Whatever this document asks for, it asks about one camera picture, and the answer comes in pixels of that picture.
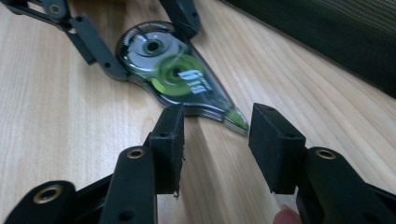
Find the green spool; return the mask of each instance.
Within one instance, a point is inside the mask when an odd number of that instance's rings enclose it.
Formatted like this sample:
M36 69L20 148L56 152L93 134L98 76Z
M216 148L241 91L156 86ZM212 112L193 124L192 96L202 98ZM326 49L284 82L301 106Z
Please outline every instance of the green spool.
M174 54L161 59L155 65L154 76L151 83L154 88L166 95L180 96L191 92L189 83L195 79L186 80L179 74L186 71L199 71L201 76L204 73L203 65L194 57L188 54ZM192 75L192 78L199 79L200 76Z

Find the light wood tabletop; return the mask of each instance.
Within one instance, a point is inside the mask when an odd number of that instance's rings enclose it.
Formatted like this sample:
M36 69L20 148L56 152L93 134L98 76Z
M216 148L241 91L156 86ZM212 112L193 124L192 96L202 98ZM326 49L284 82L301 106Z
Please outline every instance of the light wood tabletop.
M191 42L233 102L276 108L307 139L344 155L368 183L396 193L396 100L313 50L217 0L194 1L202 30ZM143 21L168 21L159 1L72 1L114 49ZM67 36L0 6L0 220L32 188L76 189L111 174L141 146L162 106L133 83L87 65ZM158 196L159 223L272 223L295 197L271 194L248 138L222 123L185 119L180 197Z

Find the wooden table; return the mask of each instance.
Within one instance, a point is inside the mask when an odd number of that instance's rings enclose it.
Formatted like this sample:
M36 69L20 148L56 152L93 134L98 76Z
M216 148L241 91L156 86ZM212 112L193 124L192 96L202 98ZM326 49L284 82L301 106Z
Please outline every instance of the wooden table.
M158 1L73 1L111 49L128 28L168 20ZM203 29L192 43L250 120L275 107L307 138L332 148L362 178L396 193L396 101L220 1L195 1ZM54 27L0 6L0 220L50 180L81 189L140 146L162 107L132 83L88 66ZM271 194L248 139L211 119L187 118L181 196L158 196L159 223L271 223L293 196Z

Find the wood grain surface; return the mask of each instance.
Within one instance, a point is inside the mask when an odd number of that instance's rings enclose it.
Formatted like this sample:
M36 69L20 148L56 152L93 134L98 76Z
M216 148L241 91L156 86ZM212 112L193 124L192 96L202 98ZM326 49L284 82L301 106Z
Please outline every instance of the wood grain surface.
M273 106L308 147L340 152L396 193L395 99L235 8L194 2L203 29L192 43L248 120L253 103ZM158 1L69 3L111 49L139 22L168 20ZM161 112L143 89L88 66L56 28L0 6L0 220L44 182L81 189L111 174ZM159 223L272 223L281 204L296 208L293 196L269 192L246 137L210 119L185 122L181 196L158 196Z

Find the black mesh fabric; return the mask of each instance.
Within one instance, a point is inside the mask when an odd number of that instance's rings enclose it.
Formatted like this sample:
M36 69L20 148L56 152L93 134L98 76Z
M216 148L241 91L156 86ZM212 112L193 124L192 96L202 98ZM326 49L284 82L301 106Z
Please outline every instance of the black mesh fabric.
M226 0L396 98L395 0Z

